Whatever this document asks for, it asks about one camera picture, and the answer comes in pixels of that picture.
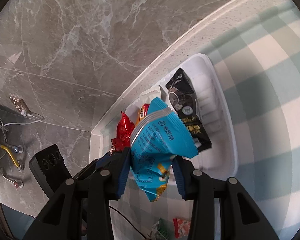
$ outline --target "power outlet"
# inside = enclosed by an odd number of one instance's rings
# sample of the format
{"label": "power outlet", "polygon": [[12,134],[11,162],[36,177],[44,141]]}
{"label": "power outlet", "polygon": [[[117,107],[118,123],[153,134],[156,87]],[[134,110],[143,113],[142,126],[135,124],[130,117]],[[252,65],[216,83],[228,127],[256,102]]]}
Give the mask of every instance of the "power outlet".
{"label": "power outlet", "polygon": [[9,95],[8,97],[20,113],[22,112],[22,110],[26,110],[28,113],[30,113],[28,106],[22,98],[13,95]]}

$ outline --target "red and pink package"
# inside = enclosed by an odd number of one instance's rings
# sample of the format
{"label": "red and pink package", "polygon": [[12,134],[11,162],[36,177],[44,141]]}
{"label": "red and pink package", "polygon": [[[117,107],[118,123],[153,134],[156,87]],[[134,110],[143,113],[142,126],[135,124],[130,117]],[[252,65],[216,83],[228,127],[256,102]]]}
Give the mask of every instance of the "red and pink package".
{"label": "red and pink package", "polygon": [[183,236],[187,236],[189,234],[190,221],[180,219],[180,218],[174,218],[173,224],[174,224],[174,234],[177,239]]}
{"label": "red and pink package", "polygon": [[111,139],[113,150],[116,152],[122,152],[125,147],[130,147],[130,136],[135,126],[125,113],[121,112],[121,115],[117,126],[117,138]]}

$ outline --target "yellow gas hose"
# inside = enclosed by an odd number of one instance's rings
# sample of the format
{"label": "yellow gas hose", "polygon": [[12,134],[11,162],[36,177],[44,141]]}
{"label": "yellow gas hose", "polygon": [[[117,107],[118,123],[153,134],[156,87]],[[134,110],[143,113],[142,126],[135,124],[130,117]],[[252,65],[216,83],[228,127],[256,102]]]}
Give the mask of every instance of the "yellow gas hose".
{"label": "yellow gas hose", "polygon": [[20,164],[17,162],[17,160],[15,159],[15,157],[13,156],[12,152],[8,149],[8,147],[6,147],[5,145],[0,144],[0,147],[4,150],[6,150],[6,152],[10,155],[10,158],[12,159],[14,165],[16,165],[16,167],[18,169],[20,169]]}

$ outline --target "checkered tablecloth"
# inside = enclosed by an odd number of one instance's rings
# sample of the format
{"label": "checkered tablecloth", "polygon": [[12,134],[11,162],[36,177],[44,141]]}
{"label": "checkered tablecloth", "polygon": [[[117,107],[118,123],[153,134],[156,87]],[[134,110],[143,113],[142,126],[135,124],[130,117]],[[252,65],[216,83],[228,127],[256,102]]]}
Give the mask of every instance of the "checkered tablecloth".
{"label": "checkered tablecloth", "polygon": [[[197,52],[209,56],[228,103],[239,157],[236,177],[279,238],[289,240],[300,227],[300,12],[292,2],[271,8]],[[104,153],[119,119],[103,130]],[[176,186],[151,203],[133,179],[111,205],[144,233],[161,217],[172,234],[172,219],[189,219],[192,210]],[[116,239],[141,239],[122,217],[113,211],[111,216]]]}

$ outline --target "blue package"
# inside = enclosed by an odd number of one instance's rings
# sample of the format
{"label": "blue package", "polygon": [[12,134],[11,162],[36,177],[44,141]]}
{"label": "blue package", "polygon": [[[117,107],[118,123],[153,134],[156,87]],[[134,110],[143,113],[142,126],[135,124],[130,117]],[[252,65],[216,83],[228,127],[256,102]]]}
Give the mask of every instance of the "blue package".
{"label": "blue package", "polygon": [[151,101],[147,116],[133,130],[130,143],[132,173],[151,202],[167,187],[173,158],[198,154],[184,123],[158,97]]}

